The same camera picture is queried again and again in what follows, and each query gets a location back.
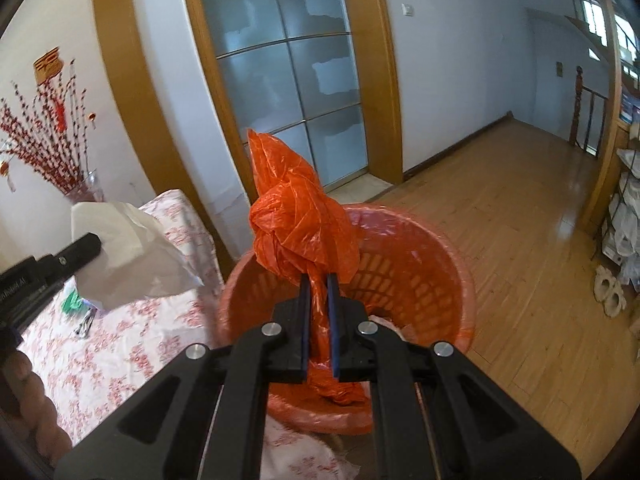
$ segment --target baseboard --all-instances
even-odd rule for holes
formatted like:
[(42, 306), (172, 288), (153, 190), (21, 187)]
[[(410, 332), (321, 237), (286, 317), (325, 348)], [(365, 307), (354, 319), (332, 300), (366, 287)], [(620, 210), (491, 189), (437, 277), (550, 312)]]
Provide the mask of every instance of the baseboard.
[(494, 126), (500, 124), (501, 122), (503, 122), (503, 121), (505, 121), (507, 119), (513, 119), (513, 112), (511, 110), (509, 110), (507, 113), (505, 113), (499, 119), (496, 119), (494, 122), (487, 124), (487, 126), (483, 126), (478, 131), (475, 131), (472, 134), (466, 136), (464, 139), (459, 140), (455, 144), (452, 144), (446, 150), (442, 150), (440, 153), (436, 153), (435, 155), (431, 156), (430, 158), (428, 158), (427, 160), (421, 162), (420, 164), (417, 164), (416, 166), (410, 168), (409, 170), (406, 170), (402, 174), (402, 179), (406, 182), (412, 176), (415, 176), (418, 173), (420, 173), (421, 171), (426, 170), (428, 167), (433, 166), (434, 164), (436, 164), (436, 162), (440, 162), (446, 156), (451, 155), (451, 153), (459, 150), (460, 148), (462, 148), (468, 142), (471, 142), (476, 137), (480, 136), (481, 134), (484, 134), (485, 132), (487, 132), (488, 130), (493, 128)]

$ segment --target floral bedsheet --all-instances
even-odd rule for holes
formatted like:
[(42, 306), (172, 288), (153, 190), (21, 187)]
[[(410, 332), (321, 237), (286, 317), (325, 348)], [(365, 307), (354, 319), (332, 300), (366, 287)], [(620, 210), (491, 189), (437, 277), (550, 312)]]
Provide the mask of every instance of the floral bedsheet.
[[(62, 312), (67, 283), (23, 334), (20, 346), (58, 410), (74, 445), (185, 347), (216, 341), (205, 318), (218, 306), (223, 279), (213, 241), (186, 197), (171, 190), (142, 206), (185, 255), (204, 286), (179, 296), (138, 301), (98, 312), (88, 338), (74, 335), (79, 318)], [(268, 417), (261, 478), (353, 479), (358, 468), (318, 439)]]

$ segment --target sliding glass door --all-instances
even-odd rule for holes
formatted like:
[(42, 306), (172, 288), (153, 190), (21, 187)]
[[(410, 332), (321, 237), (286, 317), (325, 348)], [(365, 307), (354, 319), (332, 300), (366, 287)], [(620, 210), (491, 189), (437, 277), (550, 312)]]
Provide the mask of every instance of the sliding glass door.
[(286, 142), (324, 186), (367, 167), (343, 0), (202, 0), (242, 142)]

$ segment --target wooden floor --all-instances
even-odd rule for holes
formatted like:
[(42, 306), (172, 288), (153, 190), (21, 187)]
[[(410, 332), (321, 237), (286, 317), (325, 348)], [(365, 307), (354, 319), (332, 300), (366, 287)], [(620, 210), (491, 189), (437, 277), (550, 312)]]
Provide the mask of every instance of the wooden floor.
[(439, 227), (478, 295), (468, 356), (578, 459), (586, 477), (640, 402), (628, 315), (592, 294), (593, 241), (575, 228), (595, 161), (508, 120), (376, 202)]

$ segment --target orange plastic bag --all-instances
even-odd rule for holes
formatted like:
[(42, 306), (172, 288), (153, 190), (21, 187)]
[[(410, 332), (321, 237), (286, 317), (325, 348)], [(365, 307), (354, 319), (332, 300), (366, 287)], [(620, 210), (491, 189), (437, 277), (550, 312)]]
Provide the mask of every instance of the orange plastic bag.
[(311, 165), (284, 142), (249, 130), (249, 148), (260, 198), (251, 206), (258, 263), (300, 284), (309, 275), (312, 291), (310, 366), (307, 381), (321, 396), (340, 405), (364, 402), (359, 383), (339, 383), (330, 365), (326, 275), (349, 283), (360, 254), (356, 231), (342, 206), (329, 198)]

